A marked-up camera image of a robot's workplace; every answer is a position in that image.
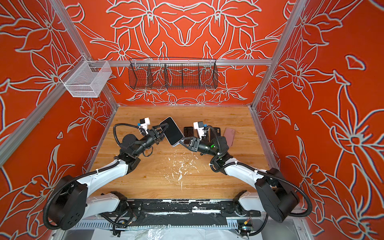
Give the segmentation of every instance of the phone case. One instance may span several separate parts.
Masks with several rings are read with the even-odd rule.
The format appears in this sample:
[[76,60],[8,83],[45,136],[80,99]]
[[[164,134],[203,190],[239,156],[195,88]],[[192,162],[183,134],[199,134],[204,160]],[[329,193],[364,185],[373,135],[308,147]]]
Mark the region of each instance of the phone case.
[[[216,131],[216,135],[217,136],[221,136],[221,129],[219,127],[214,127],[215,131]],[[210,129],[209,131],[209,141],[211,141],[213,138],[215,137],[212,129]]]
[[224,137],[227,141],[227,145],[229,147],[232,146],[233,144],[233,138],[235,137],[235,132],[236,130],[235,129],[232,129],[232,128],[229,128],[229,127],[226,127],[225,130],[224,130]]
[[[193,127],[184,127],[184,137],[193,137],[194,129]],[[189,144],[190,140],[184,140],[184,144]]]

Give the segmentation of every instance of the black cable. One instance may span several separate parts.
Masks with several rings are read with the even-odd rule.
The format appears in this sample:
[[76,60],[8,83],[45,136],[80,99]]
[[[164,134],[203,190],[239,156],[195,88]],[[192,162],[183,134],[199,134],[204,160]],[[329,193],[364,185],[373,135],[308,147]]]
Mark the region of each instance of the black cable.
[[285,180],[283,178],[276,177],[276,176],[274,176],[272,174],[269,174],[269,173],[266,173],[266,172],[262,172],[262,171],[257,171],[257,173],[260,174],[260,175],[263,175],[265,177],[270,177],[270,178],[279,180],[281,182],[284,182],[284,183],[290,185],[291,187],[293,187],[294,189],[296,189],[303,196],[303,198],[307,202],[307,210],[305,210],[305,212],[299,212],[299,213],[291,212],[291,213],[289,213],[289,216],[291,216],[291,217],[306,217],[306,216],[311,214],[311,212],[312,212],[312,202],[311,202],[311,199],[309,198],[309,196],[306,195],[303,190],[301,190],[299,187],[297,187],[293,183],[291,183],[291,182],[289,182],[289,181],[287,181],[287,180]]
[[[230,162],[230,163],[227,163],[226,165],[222,166],[221,168],[219,169],[215,169],[213,167],[213,165],[210,165],[211,166],[211,169],[212,171],[214,172],[220,172],[221,170],[223,170],[224,168],[228,167],[228,166],[231,166],[231,165],[240,165],[240,166],[243,166],[243,167],[246,167],[248,168],[249,170],[251,171],[255,171],[256,169],[245,164],[245,163],[242,163],[242,162]],[[300,212],[300,213],[293,213],[291,212],[289,214],[289,216],[291,217],[306,217],[308,216],[309,214],[311,214],[312,212],[312,202],[311,202],[311,199],[308,197],[308,195],[305,194],[305,192],[303,190],[301,190],[298,186],[294,185],[293,183],[283,179],[283,178],[280,178],[280,177],[276,177],[275,175],[272,175],[272,174],[269,174],[269,173],[266,173],[266,172],[262,172],[262,171],[257,171],[258,174],[260,175],[263,175],[265,177],[270,177],[270,178],[273,178],[273,179],[276,179],[276,180],[279,180],[281,182],[284,182],[285,184],[288,184],[290,185],[291,187],[293,187],[294,189],[296,189],[302,196],[303,198],[305,199],[305,201],[307,202],[307,210],[305,210],[305,212]]]
[[101,168],[99,169],[98,171],[92,171],[92,172],[87,172],[85,174],[82,174],[80,176],[77,176],[77,177],[74,177],[73,179],[71,179],[69,182],[65,183],[64,185],[62,185],[61,187],[59,187],[57,189],[57,191],[53,192],[51,194],[51,196],[48,198],[44,208],[43,208],[43,223],[44,223],[44,226],[50,230],[56,230],[56,229],[59,229],[60,226],[58,225],[53,225],[49,222],[48,220],[48,211],[49,211],[49,207],[51,206],[52,202],[53,202],[53,199],[59,194],[62,192],[62,190],[66,187],[68,187],[69,185],[72,185],[74,182],[76,182],[77,180],[79,180],[80,178],[83,178],[83,177],[86,177],[86,176],[89,176],[89,175],[92,175],[92,174],[96,174],[96,173],[100,173],[100,172],[104,172],[106,170],[109,170],[115,166],[117,166],[120,162],[117,161],[115,162],[113,165],[110,165],[108,167],[104,167],[104,168]]
[[[132,211],[132,209],[128,209],[127,212],[130,212],[131,215],[130,215],[130,217],[129,217],[128,222],[124,223],[126,226],[129,225],[129,223],[131,222],[131,220],[132,220],[132,218],[133,218],[133,211]],[[124,214],[120,214],[120,215],[118,215],[118,216],[116,217],[114,223],[119,223],[119,221],[122,221],[122,220],[125,221],[126,219],[120,219],[120,220],[119,220],[119,218],[122,217],[122,216],[124,216],[127,212],[125,212]],[[113,235],[115,235],[115,236],[117,235],[118,237],[120,237],[120,234],[116,232],[116,225],[115,225],[115,224],[112,224],[112,232],[113,232]]]
[[145,156],[145,154],[144,154],[144,152],[143,152],[143,156],[144,156],[144,157],[149,157],[149,156],[152,155],[152,153],[153,153],[153,146],[151,146],[151,148],[152,148],[152,151],[151,151],[151,153],[150,153],[148,156]]
[[[250,233],[249,236],[255,236],[256,234],[259,234],[263,230],[263,228],[265,227],[267,221],[268,221],[268,214],[265,214],[265,219],[264,219],[263,225],[261,225],[261,227],[257,231]],[[240,234],[243,236],[248,236],[248,234],[245,232],[240,232]]]
[[210,125],[206,126],[205,128],[206,128],[206,130],[208,130],[208,128],[211,129],[212,132],[214,133],[215,138],[216,138],[216,140],[217,140],[217,148],[218,148],[218,152],[221,154],[221,153],[222,153],[222,152],[221,152],[221,146],[220,146],[220,142],[219,142],[219,140],[218,140],[218,138],[217,138],[216,130],[214,129],[214,127],[212,127],[212,126],[210,126]]
[[[116,217],[116,219],[115,219],[115,223],[118,223],[118,222],[119,222],[119,218],[120,218],[121,216],[123,216],[123,214],[119,214],[119,215]],[[119,236],[119,233],[116,232],[116,225],[112,225],[112,232],[113,232],[113,235],[114,235],[114,236],[117,235],[118,237],[120,237],[120,236]]]
[[115,141],[116,143],[120,146],[120,142],[119,142],[119,139],[118,139],[118,136],[116,135],[116,127],[117,126],[129,126],[129,127],[134,127],[134,128],[139,128],[139,126],[135,126],[135,125],[131,125],[131,124],[128,124],[128,123],[117,123],[113,126],[113,136],[115,137]]
[[133,218],[133,212],[131,213],[131,217],[129,218],[129,221],[126,222],[126,223],[117,223],[117,222],[114,222],[112,219],[110,219],[107,215],[105,215],[104,213],[101,213],[100,216],[102,216],[103,218],[105,218],[105,220],[107,220],[109,223],[111,223],[112,225],[116,226],[116,227],[121,227],[121,228],[125,228],[126,226],[129,225],[129,223],[131,222],[132,218]]

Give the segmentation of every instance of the plastic sheet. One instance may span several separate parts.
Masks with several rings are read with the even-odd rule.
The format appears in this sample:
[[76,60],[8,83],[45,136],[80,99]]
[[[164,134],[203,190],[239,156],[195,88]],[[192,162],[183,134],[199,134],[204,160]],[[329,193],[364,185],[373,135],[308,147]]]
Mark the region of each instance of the plastic sheet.
[[[91,240],[241,240],[234,231],[214,230],[201,228],[155,228],[138,231],[125,231],[120,238],[113,236],[112,231],[95,229]],[[262,240],[258,234],[249,238],[250,240]]]

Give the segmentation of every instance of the pink smartphone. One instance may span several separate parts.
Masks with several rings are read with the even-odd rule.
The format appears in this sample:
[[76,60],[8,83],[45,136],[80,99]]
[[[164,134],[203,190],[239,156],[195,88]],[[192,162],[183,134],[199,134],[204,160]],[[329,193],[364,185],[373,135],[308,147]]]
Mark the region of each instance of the pink smartphone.
[[235,137],[235,129],[232,129],[232,128],[229,128],[229,127],[226,127],[225,130],[224,130],[224,137],[225,139],[227,140],[227,145],[229,147],[232,146],[233,144],[233,138]]

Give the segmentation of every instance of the wire basket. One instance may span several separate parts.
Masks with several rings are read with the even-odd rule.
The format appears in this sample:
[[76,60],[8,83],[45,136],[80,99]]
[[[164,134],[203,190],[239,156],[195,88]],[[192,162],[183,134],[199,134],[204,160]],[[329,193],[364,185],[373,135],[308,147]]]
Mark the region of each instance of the wire basket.
[[112,74],[108,61],[101,68],[91,68],[87,61],[79,61],[74,73],[62,80],[73,97],[97,98]]
[[131,58],[129,61],[129,86],[133,89],[217,88],[215,59]]

